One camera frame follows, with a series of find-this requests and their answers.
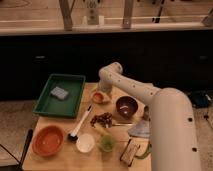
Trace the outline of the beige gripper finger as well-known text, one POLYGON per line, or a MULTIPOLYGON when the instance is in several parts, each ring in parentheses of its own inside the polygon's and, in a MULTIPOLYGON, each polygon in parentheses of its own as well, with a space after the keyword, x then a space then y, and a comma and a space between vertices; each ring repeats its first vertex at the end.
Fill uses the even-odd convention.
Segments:
POLYGON ((96 95, 96 94, 100 94, 100 92, 99 92, 98 90, 94 90, 94 91, 92 91, 92 93, 91 93, 92 96, 93 96, 93 95, 96 95))
POLYGON ((111 99, 112 99, 112 97, 111 97, 110 94, 104 94, 104 95, 103 95, 103 102, 104 102, 104 103, 110 102, 111 99))

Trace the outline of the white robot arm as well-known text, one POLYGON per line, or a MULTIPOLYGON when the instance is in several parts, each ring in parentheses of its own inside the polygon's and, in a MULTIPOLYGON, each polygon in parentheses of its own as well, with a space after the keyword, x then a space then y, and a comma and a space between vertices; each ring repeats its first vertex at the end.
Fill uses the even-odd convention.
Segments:
POLYGON ((158 88, 122 75, 113 62, 99 70, 98 90, 115 86, 149 107, 152 171, 202 171, 193 108, 176 88, 158 88))

